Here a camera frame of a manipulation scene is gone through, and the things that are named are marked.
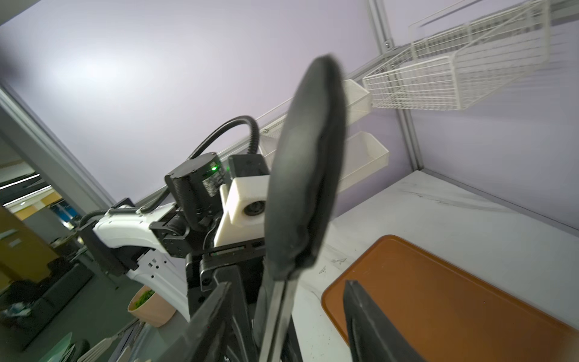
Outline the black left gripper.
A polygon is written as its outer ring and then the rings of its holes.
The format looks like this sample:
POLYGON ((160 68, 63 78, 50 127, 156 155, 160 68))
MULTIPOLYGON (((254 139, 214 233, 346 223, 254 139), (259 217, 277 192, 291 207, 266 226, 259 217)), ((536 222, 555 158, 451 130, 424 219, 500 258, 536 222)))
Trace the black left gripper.
MULTIPOLYGON (((345 92, 336 59, 313 60, 286 115, 265 205, 265 241, 213 272, 232 284, 224 361, 301 361, 292 318, 301 274, 318 259, 345 149, 345 92)), ((197 310, 208 299, 200 301, 197 310)))

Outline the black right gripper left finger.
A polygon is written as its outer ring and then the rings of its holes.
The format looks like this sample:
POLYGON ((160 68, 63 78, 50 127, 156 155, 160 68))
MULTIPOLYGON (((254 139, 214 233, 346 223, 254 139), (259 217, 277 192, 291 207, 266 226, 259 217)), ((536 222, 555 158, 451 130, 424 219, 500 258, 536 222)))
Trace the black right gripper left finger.
POLYGON ((220 283, 158 361, 224 361, 232 322, 231 289, 231 283, 220 283))

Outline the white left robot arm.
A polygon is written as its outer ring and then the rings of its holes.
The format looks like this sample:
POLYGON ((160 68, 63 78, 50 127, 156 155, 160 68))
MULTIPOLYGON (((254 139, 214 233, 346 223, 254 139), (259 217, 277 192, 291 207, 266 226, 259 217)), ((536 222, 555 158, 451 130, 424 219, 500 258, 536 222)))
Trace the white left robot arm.
POLYGON ((274 160, 250 116, 227 121, 139 208, 125 199, 81 221, 106 271, 140 282, 187 328, 162 361, 300 361, 292 318, 299 277, 317 261, 345 154, 342 70, 316 58, 283 121, 274 160))

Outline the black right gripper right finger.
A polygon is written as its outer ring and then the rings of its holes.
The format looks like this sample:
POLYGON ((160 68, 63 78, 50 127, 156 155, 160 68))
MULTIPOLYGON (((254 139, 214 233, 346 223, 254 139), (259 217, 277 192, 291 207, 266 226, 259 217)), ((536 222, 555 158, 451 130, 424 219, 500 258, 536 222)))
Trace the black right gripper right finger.
POLYGON ((353 361, 423 361, 358 281, 345 282, 343 305, 353 361))

